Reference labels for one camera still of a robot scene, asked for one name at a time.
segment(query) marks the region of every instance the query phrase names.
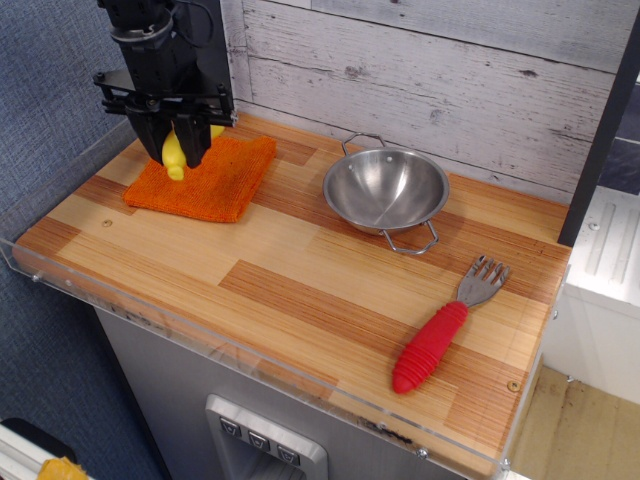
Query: cable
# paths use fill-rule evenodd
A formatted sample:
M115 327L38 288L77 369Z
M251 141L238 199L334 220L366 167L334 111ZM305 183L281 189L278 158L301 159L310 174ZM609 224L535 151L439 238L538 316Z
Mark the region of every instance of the cable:
M205 11L205 13L207 14L207 18L209 19L209 35L207 36L207 40L202 44L198 44L194 42L192 38L187 37L182 31L178 30L177 28L174 29L176 34L180 35L180 37L185 42L187 42L189 45L191 45L194 48L205 48L209 46L209 44L211 44L211 41L213 40L213 32L215 31L215 23L213 21L213 15L209 10L209 8L202 3L193 2L192 0L174 0L174 1L176 3L183 3L185 5L201 8L202 10Z

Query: fork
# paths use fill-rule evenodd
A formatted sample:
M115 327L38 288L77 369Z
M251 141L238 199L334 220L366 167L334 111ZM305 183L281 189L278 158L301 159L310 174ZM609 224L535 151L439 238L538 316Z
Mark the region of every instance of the fork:
M407 393L419 387L436 369L462 327L469 308L493 297L509 275L509 267L481 255L458 286L456 301L450 302L422 327L404 348L393 369L393 390Z

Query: yellow cloth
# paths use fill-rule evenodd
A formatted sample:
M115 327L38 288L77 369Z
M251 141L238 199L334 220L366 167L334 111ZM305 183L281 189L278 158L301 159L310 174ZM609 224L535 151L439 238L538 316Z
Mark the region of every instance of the yellow cloth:
M89 477L82 468L63 457L45 461L37 480L89 480Z

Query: bowl handle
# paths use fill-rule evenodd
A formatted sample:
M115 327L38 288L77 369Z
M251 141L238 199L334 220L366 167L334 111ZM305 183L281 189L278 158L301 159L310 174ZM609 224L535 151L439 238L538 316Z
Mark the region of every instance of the bowl handle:
M382 140L382 137L377 133L354 133L353 135L351 135L349 138L347 138L345 141L342 142L342 149L344 150L345 155L349 155L349 150L347 150L347 143L349 143L351 140L353 140L356 137L377 138L378 140L380 140L380 143L382 144L383 147L387 146L384 140Z
M422 225L426 225L429 227L429 230L431 230L431 234L433 235L433 240L431 241L431 243L429 243L429 245L427 245L421 250L410 250L408 248L396 247L395 244L393 243L393 240L391 240L391 235L389 235L389 232L387 232L386 230L380 230L380 232L385 236L385 238L387 239L387 242L389 242L389 246L391 247L391 250L393 250L394 252L408 253L410 255L422 255L423 253L425 253L427 250L429 250L431 247L433 247L436 243L440 241L440 237L438 237L438 234L436 233L436 229L433 228L433 224L431 223L431 220L427 220Z

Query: yellow toy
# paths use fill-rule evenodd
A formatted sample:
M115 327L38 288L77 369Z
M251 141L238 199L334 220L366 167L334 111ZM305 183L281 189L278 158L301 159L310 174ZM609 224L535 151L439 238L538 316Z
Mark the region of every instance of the yellow toy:
M211 139L219 137L224 132L224 127L211 125ZM167 169L171 180L184 180L184 169L187 166L187 157L180 147L176 132L171 130L162 144L162 164Z

